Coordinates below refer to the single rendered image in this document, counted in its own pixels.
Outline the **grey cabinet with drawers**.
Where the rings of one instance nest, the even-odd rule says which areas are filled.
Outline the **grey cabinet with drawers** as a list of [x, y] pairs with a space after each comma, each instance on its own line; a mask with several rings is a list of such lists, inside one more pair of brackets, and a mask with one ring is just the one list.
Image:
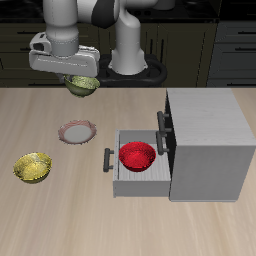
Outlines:
[[[234, 202], [254, 152], [254, 137], [229, 88], [166, 90], [156, 130], [118, 130], [106, 149], [105, 171], [113, 171], [115, 197], [167, 197], [172, 202]], [[143, 172], [119, 160], [129, 142], [144, 142], [156, 159]]]

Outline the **green bowl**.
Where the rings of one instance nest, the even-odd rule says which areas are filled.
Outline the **green bowl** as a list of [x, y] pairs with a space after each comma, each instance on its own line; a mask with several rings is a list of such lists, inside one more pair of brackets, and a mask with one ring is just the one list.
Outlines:
[[79, 98], [91, 95], [100, 87], [100, 82], [96, 78], [65, 75], [64, 81], [70, 93]]

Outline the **white plate with pink rim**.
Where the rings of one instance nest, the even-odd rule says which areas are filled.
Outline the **white plate with pink rim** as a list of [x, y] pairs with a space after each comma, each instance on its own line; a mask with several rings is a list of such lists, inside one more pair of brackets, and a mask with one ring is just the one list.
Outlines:
[[96, 125], [88, 120], [74, 120], [58, 130], [59, 140], [69, 145], [88, 143], [96, 134]]

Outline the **yellow bowl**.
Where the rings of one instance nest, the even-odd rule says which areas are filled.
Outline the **yellow bowl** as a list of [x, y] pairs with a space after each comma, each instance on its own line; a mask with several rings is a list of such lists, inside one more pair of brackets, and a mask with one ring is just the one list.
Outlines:
[[50, 173], [52, 159], [45, 153], [33, 152], [20, 157], [13, 166], [13, 174], [21, 181], [36, 184]]

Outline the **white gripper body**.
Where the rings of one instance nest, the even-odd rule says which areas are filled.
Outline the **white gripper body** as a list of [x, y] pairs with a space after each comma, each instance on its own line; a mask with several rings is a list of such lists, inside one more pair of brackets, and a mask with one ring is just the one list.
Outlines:
[[100, 52], [94, 47], [80, 45], [78, 52], [68, 58], [57, 58], [50, 53], [31, 50], [29, 64], [34, 70], [96, 77], [99, 73]]

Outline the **red bowl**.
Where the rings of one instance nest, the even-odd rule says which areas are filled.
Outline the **red bowl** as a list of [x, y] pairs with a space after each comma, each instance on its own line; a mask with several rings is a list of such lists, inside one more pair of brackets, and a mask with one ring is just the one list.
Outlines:
[[129, 142], [119, 150], [119, 160], [132, 172], [143, 172], [155, 161], [156, 152], [144, 142]]

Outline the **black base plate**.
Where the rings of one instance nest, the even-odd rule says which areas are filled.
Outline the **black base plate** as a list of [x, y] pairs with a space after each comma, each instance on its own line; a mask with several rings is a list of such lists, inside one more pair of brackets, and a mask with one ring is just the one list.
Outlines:
[[121, 75], [109, 68], [110, 54], [103, 54], [99, 61], [97, 79], [105, 88], [158, 88], [167, 78], [167, 69], [153, 54], [146, 54], [146, 69], [136, 75]]

